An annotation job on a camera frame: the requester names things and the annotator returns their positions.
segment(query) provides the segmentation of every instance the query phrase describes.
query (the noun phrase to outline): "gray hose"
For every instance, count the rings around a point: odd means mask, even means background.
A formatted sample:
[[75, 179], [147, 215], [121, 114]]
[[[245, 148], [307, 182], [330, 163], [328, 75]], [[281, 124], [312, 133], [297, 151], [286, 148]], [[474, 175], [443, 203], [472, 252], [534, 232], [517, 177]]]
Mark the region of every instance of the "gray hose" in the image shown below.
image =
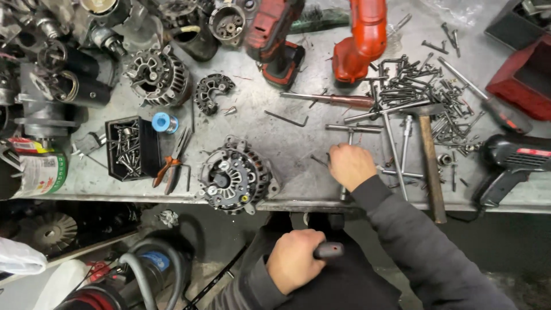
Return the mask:
[[145, 276], [145, 273], [143, 271], [142, 263], [140, 263], [138, 257], [133, 253], [124, 253], [121, 258], [118, 259], [118, 262], [121, 264], [128, 264], [128, 266], [130, 266], [130, 268], [134, 272], [134, 276], [136, 276], [136, 281], [138, 281], [139, 290], [143, 296], [145, 308], [147, 310], [159, 310], [157, 308], [155, 297], [153, 297], [153, 293], [151, 292], [151, 287], [149, 286], [147, 277]]
[[143, 239], [142, 241], [138, 241], [130, 248], [130, 250], [128, 250], [128, 252], [135, 253], [139, 248], [143, 247], [144, 245], [153, 245], [157, 248], [165, 250], [170, 257], [170, 260], [174, 264], [175, 283], [174, 283], [174, 287], [172, 288], [172, 295], [170, 296], [169, 302], [165, 308], [165, 310], [174, 310], [174, 307], [176, 307], [176, 303], [178, 302], [178, 298], [183, 291], [184, 274], [183, 274], [183, 266], [182, 266], [182, 260], [180, 258], [180, 255], [168, 242], [157, 238], [147, 238], [147, 239]]

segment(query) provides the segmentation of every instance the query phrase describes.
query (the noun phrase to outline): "wooden hammer handle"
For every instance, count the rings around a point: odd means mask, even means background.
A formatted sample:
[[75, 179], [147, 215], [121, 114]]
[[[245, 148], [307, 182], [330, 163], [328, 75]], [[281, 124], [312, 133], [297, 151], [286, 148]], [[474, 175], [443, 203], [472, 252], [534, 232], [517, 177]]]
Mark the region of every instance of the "wooden hammer handle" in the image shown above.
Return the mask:
[[425, 150], [425, 177], [429, 187], [429, 205], [433, 211], [434, 222], [436, 224], [444, 224], [447, 222], [446, 209], [444, 208], [444, 196], [440, 185], [432, 128], [430, 127], [430, 116], [420, 116], [419, 123], [423, 137], [423, 148]]

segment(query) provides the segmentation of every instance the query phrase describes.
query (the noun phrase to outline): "blue solder spool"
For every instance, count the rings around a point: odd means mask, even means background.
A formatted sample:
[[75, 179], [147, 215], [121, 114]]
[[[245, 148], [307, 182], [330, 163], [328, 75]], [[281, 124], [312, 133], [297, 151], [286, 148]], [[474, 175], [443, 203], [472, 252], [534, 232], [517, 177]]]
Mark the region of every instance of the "blue solder spool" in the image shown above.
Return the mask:
[[151, 121], [153, 129], [157, 132], [175, 133], [178, 130], [178, 119], [164, 112], [156, 113]]

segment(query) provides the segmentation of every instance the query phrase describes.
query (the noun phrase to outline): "blue label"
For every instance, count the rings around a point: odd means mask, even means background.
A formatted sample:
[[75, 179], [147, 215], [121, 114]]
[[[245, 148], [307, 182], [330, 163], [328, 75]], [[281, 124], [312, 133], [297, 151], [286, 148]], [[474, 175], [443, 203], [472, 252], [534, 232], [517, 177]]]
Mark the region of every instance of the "blue label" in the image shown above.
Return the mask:
[[170, 266], [170, 261], [168, 257], [166, 257], [164, 254], [159, 252], [155, 252], [155, 251], [146, 252], [146, 253], [143, 253], [141, 257], [147, 258], [150, 261], [152, 261], [153, 264], [155, 264], [155, 266], [157, 266], [157, 268], [159, 268], [161, 272], [165, 271], [165, 269]]

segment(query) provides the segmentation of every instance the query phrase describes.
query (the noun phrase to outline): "hammer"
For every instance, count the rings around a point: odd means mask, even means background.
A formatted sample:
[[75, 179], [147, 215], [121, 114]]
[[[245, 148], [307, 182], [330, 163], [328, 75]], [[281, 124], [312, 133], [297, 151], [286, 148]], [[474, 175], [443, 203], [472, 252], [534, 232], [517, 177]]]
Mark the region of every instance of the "hammer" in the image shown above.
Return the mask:
[[[353, 137], [355, 132], [368, 132], [368, 133], [381, 133], [382, 129], [376, 125], [362, 125], [357, 124], [356, 126], [343, 126], [343, 125], [325, 125], [326, 130], [344, 130], [348, 131], [348, 144], [352, 145]], [[347, 199], [347, 190], [344, 186], [341, 186], [341, 201]]]
[[425, 152], [426, 173], [425, 178], [429, 187], [429, 205], [433, 211], [434, 222], [444, 224], [447, 222], [446, 210], [444, 209], [444, 196], [440, 186], [440, 175], [438, 174], [438, 162], [436, 161], [436, 150], [434, 150], [434, 140], [432, 128], [430, 126], [430, 116], [444, 112], [443, 104], [429, 104], [402, 110], [406, 114], [416, 114], [419, 116], [419, 125], [421, 127], [421, 136], [423, 137], [423, 150]]

